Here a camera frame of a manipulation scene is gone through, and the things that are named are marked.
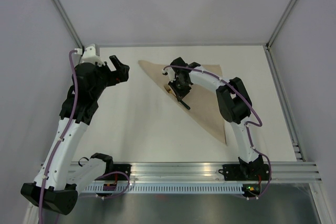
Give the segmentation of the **gold fork dark green handle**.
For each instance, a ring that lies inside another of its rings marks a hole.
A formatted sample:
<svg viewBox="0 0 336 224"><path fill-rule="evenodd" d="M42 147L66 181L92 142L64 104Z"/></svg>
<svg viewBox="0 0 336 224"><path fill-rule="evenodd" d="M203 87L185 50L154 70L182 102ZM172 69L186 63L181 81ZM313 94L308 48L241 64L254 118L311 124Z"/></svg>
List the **gold fork dark green handle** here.
<svg viewBox="0 0 336 224"><path fill-rule="evenodd" d="M166 90L166 92L168 94L171 94L173 97L177 98L177 96L175 95L175 93L172 91L172 89L170 88L170 86L168 84L164 85L164 88ZM185 107L187 110L190 110L190 106L188 106L184 101L178 101L183 107Z"/></svg>

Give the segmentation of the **beige cloth napkin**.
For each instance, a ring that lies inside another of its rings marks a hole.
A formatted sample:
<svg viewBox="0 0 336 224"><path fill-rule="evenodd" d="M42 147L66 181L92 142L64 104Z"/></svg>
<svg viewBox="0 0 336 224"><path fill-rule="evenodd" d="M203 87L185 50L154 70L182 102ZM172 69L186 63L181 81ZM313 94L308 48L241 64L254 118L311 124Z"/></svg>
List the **beige cloth napkin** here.
<svg viewBox="0 0 336 224"><path fill-rule="evenodd" d="M212 137L223 144L226 142L225 120L220 114L216 94L203 88L200 85L191 86L191 91L182 99L190 110L183 107L175 97L168 94L164 88L169 78L162 75L164 65L151 63L146 60L139 60L140 68L151 80L161 88L188 116L192 118L201 128L207 131Z"/></svg>

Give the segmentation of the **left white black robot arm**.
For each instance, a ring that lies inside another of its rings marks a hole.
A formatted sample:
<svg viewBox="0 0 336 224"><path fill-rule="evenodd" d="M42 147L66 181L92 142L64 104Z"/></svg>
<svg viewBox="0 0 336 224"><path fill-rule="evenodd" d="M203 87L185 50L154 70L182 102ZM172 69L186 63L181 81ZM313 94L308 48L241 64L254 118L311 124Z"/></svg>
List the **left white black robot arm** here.
<svg viewBox="0 0 336 224"><path fill-rule="evenodd" d="M62 104L57 133L41 170L32 183L24 183L20 193L39 214L43 210L68 215L78 196L96 179L108 180L119 171L110 155L94 153L73 175L68 171L78 144L98 109L98 100L107 87L128 81L128 65L110 56L115 70L106 62L82 62L70 65L72 86Z"/></svg>

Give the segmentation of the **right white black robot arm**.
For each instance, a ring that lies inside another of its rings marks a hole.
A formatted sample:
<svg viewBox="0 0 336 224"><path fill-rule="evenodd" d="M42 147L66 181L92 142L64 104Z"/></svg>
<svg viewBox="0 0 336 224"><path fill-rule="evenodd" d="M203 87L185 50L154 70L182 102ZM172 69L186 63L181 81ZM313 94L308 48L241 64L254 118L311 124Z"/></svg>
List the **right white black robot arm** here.
<svg viewBox="0 0 336 224"><path fill-rule="evenodd" d="M262 126L262 121L253 109L251 99L243 81L235 77L225 79L197 62L187 64L177 58L165 66L162 73L169 78L169 87L178 101L189 94L192 85L199 85L217 97L219 112L234 132L238 146L239 164L223 167L225 180L257 181L271 179L271 164L267 155L261 153L253 144L250 125Z"/></svg>

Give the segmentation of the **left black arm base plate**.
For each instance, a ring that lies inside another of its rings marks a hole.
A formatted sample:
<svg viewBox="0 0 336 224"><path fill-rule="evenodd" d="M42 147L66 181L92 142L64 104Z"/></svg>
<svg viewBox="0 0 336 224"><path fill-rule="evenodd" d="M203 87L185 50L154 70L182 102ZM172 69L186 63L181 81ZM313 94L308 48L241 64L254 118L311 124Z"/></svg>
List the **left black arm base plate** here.
<svg viewBox="0 0 336 224"><path fill-rule="evenodd" d="M131 175L131 164L114 164L112 170L109 172L123 172L126 175L130 176ZM119 182L119 181L126 181L126 177L122 174L111 174L107 177L104 178L105 180L109 181L114 181L114 182Z"/></svg>

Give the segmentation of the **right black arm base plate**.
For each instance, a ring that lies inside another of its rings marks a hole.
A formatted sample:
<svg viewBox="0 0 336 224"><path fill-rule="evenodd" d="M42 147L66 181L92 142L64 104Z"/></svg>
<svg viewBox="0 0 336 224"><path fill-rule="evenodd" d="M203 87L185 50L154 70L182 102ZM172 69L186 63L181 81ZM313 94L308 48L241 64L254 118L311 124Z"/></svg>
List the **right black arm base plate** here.
<svg viewBox="0 0 336 224"><path fill-rule="evenodd" d="M262 167L254 168L251 172L242 172L239 164L222 165L222 174L225 181L267 181L270 177L269 166L263 164Z"/></svg>

